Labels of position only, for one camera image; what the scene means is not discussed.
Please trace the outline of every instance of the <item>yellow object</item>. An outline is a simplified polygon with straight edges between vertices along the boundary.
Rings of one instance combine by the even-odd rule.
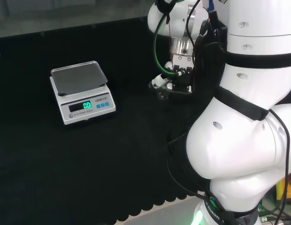
[[[276,200],[280,201],[283,196],[285,179],[281,180],[276,184]],[[291,185],[289,184],[287,187],[287,200],[291,200]]]

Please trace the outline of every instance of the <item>floor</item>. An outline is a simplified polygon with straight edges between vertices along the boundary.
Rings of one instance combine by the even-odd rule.
[[[0,21],[0,38],[146,16],[152,4],[151,0],[125,4],[122,1],[104,0],[97,1],[93,7],[75,6],[13,15]]]

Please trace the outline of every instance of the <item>black strap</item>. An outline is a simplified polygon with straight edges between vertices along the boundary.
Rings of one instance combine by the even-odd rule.
[[[224,221],[233,221],[234,219],[250,215],[255,210],[258,211],[258,205],[254,209],[247,212],[233,212],[233,211],[220,211],[216,209],[210,201],[205,201],[205,206],[208,213],[218,225],[224,225]]]
[[[268,110],[236,96],[221,86],[216,88],[214,97],[220,102],[249,117],[252,120],[262,121],[268,114]]]
[[[174,4],[167,3],[165,0],[155,0],[155,5],[158,10],[166,15],[166,24],[169,23],[170,17],[169,14],[173,10]]]
[[[225,56],[227,64],[234,67],[253,69],[278,69],[291,67],[291,53],[280,55],[242,55],[224,50],[221,43],[213,45]]]

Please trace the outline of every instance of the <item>green cable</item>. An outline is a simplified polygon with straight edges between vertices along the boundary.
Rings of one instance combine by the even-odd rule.
[[[160,26],[159,26],[159,28],[158,28],[158,32],[159,32],[159,30],[160,30],[160,28],[161,28],[161,26],[163,25],[163,23],[164,23],[164,21],[165,21],[165,15],[163,15],[163,22],[160,24]],[[156,53],[156,39],[157,39],[157,35],[155,35],[155,40],[154,40],[154,49],[155,49],[155,60],[156,60],[156,63],[157,63],[157,65],[158,65],[158,67],[160,68],[160,70],[161,71],[163,71],[165,74],[168,74],[168,75],[175,75],[175,73],[174,72],[169,72],[169,71],[167,71],[166,69],[164,69],[161,65],[160,65],[160,63],[159,63],[159,61],[158,61],[158,58],[157,58],[157,53]]]

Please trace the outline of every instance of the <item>wire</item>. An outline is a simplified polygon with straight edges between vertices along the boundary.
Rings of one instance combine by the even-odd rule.
[[[274,216],[278,216],[278,214],[275,214],[275,213],[274,213],[274,212],[277,211],[277,210],[281,211],[281,208],[280,208],[278,205],[276,205],[276,207],[275,207],[273,210],[271,210],[271,211],[268,210],[268,211],[269,211],[270,214],[272,214],[272,215],[274,215]],[[285,215],[286,218],[291,219],[291,215],[287,214],[286,212],[283,211],[282,214]]]
[[[264,214],[260,214],[260,217],[264,217],[264,216],[267,216],[267,215],[271,215],[272,213],[276,212],[276,211],[278,210],[278,207],[277,207],[277,205],[276,205],[275,200],[274,200],[274,204],[275,204],[275,208],[273,208],[272,210],[268,210],[268,209],[265,208],[263,205],[261,205],[261,207],[266,211],[266,213],[264,213]]]
[[[267,215],[273,215],[273,216],[275,216],[275,217],[278,217],[278,216],[279,216],[279,214],[276,214],[276,213],[274,213],[274,212],[268,210],[268,209],[267,209],[266,207],[264,207],[263,205],[261,206],[261,208],[262,208],[264,211],[266,211],[266,213],[263,214],[263,215],[259,215],[259,217],[265,217],[265,216],[267,216]]]
[[[173,177],[173,175],[172,175],[172,173],[170,172],[170,170],[169,170],[169,166],[168,166],[168,158],[167,158],[167,160],[166,160],[166,166],[167,166],[167,169],[168,169],[168,173],[169,173],[169,175],[170,175],[170,177],[172,178],[172,180],[180,187],[180,188],[182,188],[183,190],[185,190],[187,193],[189,193],[190,195],[193,195],[193,196],[196,196],[196,197],[198,197],[199,199],[202,199],[202,200],[204,200],[204,201],[209,201],[209,199],[207,198],[207,197],[205,197],[205,196],[203,196],[203,195],[200,195],[200,194],[198,194],[198,193],[195,193],[195,192],[193,192],[193,191],[191,191],[191,190],[188,190],[187,188],[185,188],[185,187],[183,187],[181,184],[179,184],[179,182],[178,181],[176,181],[176,179]]]
[[[159,63],[159,61],[158,61],[158,58],[157,58],[157,54],[156,54],[156,40],[157,40],[158,32],[159,32],[159,30],[160,30],[160,28],[161,28],[161,26],[162,26],[162,24],[163,24],[165,18],[166,18],[166,15],[164,14],[164,15],[161,17],[161,19],[160,19],[160,21],[159,21],[159,23],[158,23],[158,25],[157,25],[157,28],[156,28],[155,34],[154,34],[154,41],[153,41],[153,54],[154,54],[154,61],[155,61],[155,63],[156,63],[156,66],[158,67],[158,69],[159,69],[163,74],[166,74],[166,75],[175,75],[174,72],[169,72],[169,71],[167,71],[166,69],[164,69],[164,68],[160,65],[160,63]]]
[[[170,5],[175,4],[178,1],[180,1],[180,0],[172,0],[170,2]],[[168,76],[176,76],[176,75],[179,75],[179,73],[167,71],[163,66],[161,66],[161,64],[158,61],[158,57],[157,57],[157,53],[156,53],[156,41],[157,41],[158,32],[159,32],[160,28],[162,27],[163,22],[164,22],[166,16],[167,16],[166,14],[163,14],[163,16],[161,17],[160,21],[158,22],[158,25],[157,25],[156,30],[155,30],[155,33],[154,33],[153,57],[154,57],[154,61],[155,61],[156,66],[158,67],[158,69],[163,74],[168,75]]]
[[[199,4],[199,2],[200,2],[201,0],[197,0],[197,2],[196,2],[196,4],[194,4],[194,6],[192,7],[192,9],[191,9],[191,11],[190,11],[190,13],[189,13],[189,15],[188,15],[188,17],[187,17],[187,20],[186,20],[186,32],[187,32],[187,35],[188,35],[188,37],[189,37],[189,39],[191,40],[191,44],[192,44],[192,47],[193,47],[193,51],[192,51],[192,62],[193,62],[193,65],[195,66],[196,65],[196,63],[195,63],[195,59],[194,59],[194,42],[193,42],[193,39],[192,39],[192,37],[191,37],[191,34],[190,34],[190,32],[189,32],[189,29],[188,29],[188,24],[189,24],[189,20],[191,19],[191,15],[192,15],[192,13],[193,13],[193,11],[194,11],[194,9],[197,7],[197,5]]]
[[[272,110],[269,110],[273,116],[275,116],[275,118],[280,122],[280,124],[282,125],[282,127],[284,128],[285,132],[286,132],[286,159],[285,159],[285,186],[284,186],[284,192],[283,192],[283,201],[282,201],[282,208],[278,214],[278,217],[275,221],[275,225],[278,224],[281,215],[284,212],[284,208],[286,205],[286,199],[287,199],[287,187],[289,184],[289,159],[290,159],[290,146],[291,146],[291,137],[290,137],[290,133],[286,127],[286,125],[284,124],[284,122],[281,120],[281,118]]]
[[[168,45],[169,45],[169,54],[170,54],[170,61],[172,62],[172,67],[174,69],[174,64],[173,64],[173,59],[172,59],[172,52],[171,52],[171,36],[170,36],[170,21],[168,23],[168,28],[169,28],[169,39],[168,39]]]
[[[180,135],[180,136],[179,136],[179,137],[177,137],[176,139],[174,139],[174,140],[172,140],[172,141],[168,142],[168,143],[167,143],[167,146],[170,146],[170,145],[172,145],[172,144],[176,143],[176,142],[177,142],[177,141],[179,141],[181,138],[183,138],[185,135],[187,135],[187,132],[186,132],[186,133],[184,133],[184,134],[182,134],[182,135]]]

